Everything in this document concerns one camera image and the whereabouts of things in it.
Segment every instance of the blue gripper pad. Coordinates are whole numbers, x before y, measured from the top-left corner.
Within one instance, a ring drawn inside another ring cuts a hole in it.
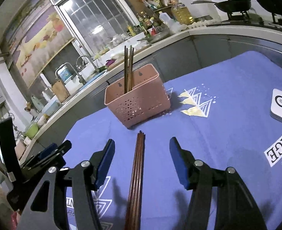
[[[191,176],[190,172],[192,171],[192,165],[195,161],[192,153],[187,150],[183,150],[176,137],[170,139],[170,154],[179,178],[179,182],[184,186],[185,189],[188,189],[190,186],[189,177]]]
[[[114,153],[115,142],[109,139],[103,150],[94,152],[91,156],[90,163],[93,166],[91,181],[96,189],[99,189],[104,184]]]
[[[52,143],[46,149],[41,151],[41,153],[38,156],[39,160],[43,160],[45,157],[49,156],[57,148],[58,148],[58,145],[56,145],[55,143]]]

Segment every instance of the pink plastic basket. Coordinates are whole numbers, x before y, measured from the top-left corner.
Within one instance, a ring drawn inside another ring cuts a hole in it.
[[[159,73],[152,64],[133,72],[134,87],[124,94],[124,78],[106,88],[105,105],[129,128],[171,107]]]

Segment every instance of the wall poster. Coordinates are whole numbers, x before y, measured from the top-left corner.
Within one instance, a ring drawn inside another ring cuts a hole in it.
[[[4,35],[14,64],[29,88],[73,37],[49,0],[30,0]]]

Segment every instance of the green bowl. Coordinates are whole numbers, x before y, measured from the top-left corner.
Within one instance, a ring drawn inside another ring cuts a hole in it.
[[[25,130],[25,136],[33,139],[35,135],[38,133],[39,128],[36,122],[31,123],[27,129]]]

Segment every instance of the metal bolt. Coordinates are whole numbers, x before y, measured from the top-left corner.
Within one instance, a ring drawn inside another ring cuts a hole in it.
[[[230,173],[230,174],[234,174],[236,172],[236,170],[233,167],[228,167],[227,172]]]
[[[200,167],[200,166],[203,166],[203,161],[202,160],[195,160],[194,161],[194,164],[195,164],[195,166],[198,166],[198,167]]]
[[[81,163],[82,167],[88,167],[90,165],[90,162],[89,161],[83,161]]]
[[[49,173],[54,173],[54,172],[56,172],[56,167],[50,167],[49,169],[48,169],[48,172]]]

